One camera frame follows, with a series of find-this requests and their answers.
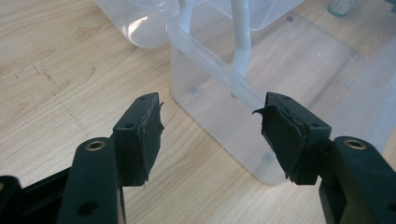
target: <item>wood grain surface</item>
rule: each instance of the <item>wood grain surface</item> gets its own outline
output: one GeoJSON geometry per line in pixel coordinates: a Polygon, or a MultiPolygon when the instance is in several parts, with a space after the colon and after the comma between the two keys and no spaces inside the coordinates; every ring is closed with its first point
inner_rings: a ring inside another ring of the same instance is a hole
{"type": "MultiPolygon", "coordinates": [[[[1,5],[0,175],[26,187],[61,171],[157,91],[162,148],[147,185],[124,189],[128,223],[325,223],[318,185],[263,184],[173,100],[168,45],[133,46],[89,0],[1,5]]],[[[393,168],[395,136],[384,152],[393,168]]]]}

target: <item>light wood desk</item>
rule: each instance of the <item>light wood desk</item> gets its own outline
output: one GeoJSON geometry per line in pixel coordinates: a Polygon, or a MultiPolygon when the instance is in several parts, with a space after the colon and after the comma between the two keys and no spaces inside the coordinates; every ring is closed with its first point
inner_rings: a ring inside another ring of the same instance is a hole
{"type": "MultiPolygon", "coordinates": [[[[178,106],[169,60],[169,46],[131,45],[93,1],[3,1],[0,175],[26,187],[61,171],[157,91],[162,148],[147,185],[125,189],[128,223],[324,223],[318,185],[264,185],[178,106]]],[[[396,133],[385,156],[395,167],[396,133]]]]}

